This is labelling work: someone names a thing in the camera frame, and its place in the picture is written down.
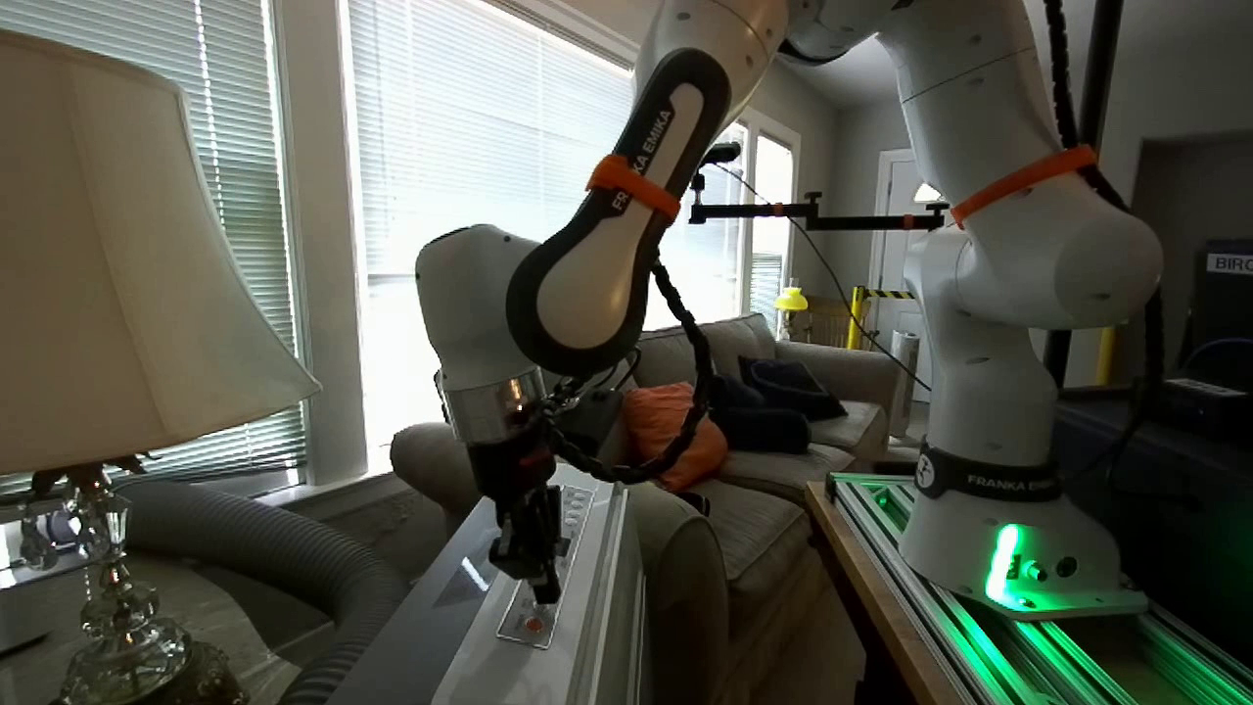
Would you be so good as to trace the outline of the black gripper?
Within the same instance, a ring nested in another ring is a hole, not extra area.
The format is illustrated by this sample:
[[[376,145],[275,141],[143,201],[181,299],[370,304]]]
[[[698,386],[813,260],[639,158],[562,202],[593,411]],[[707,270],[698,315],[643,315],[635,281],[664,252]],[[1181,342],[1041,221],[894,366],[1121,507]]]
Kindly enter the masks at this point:
[[[536,574],[530,578],[536,603],[561,599],[561,484],[557,475],[557,427],[543,402],[524,402],[506,416],[506,433],[494,443],[475,443],[468,462],[477,488],[497,507],[500,534],[488,543],[488,561],[511,574],[533,574],[533,556],[539,548]]]

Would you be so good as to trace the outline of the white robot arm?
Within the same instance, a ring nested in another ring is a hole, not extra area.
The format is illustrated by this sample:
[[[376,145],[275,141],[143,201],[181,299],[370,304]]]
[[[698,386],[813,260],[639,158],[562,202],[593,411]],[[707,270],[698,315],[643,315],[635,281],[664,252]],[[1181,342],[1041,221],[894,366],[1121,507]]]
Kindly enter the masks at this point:
[[[1061,137],[1023,0],[660,0],[635,111],[577,217],[533,243],[488,222],[413,260],[428,336],[477,488],[497,507],[494,563],[557,599],[553,469],[583,454],[557,416],[618,366],[668,287],[660,235],[720,128],[775,60],[894,60],[920,178],[947,201],[907,253],[932,345],[932,420],[899,561],[1019,618],[1135,615],[1121,548],[1052,467],[1057,383],[1041,329],[1095,329],[1159,287],[1159,235]]]

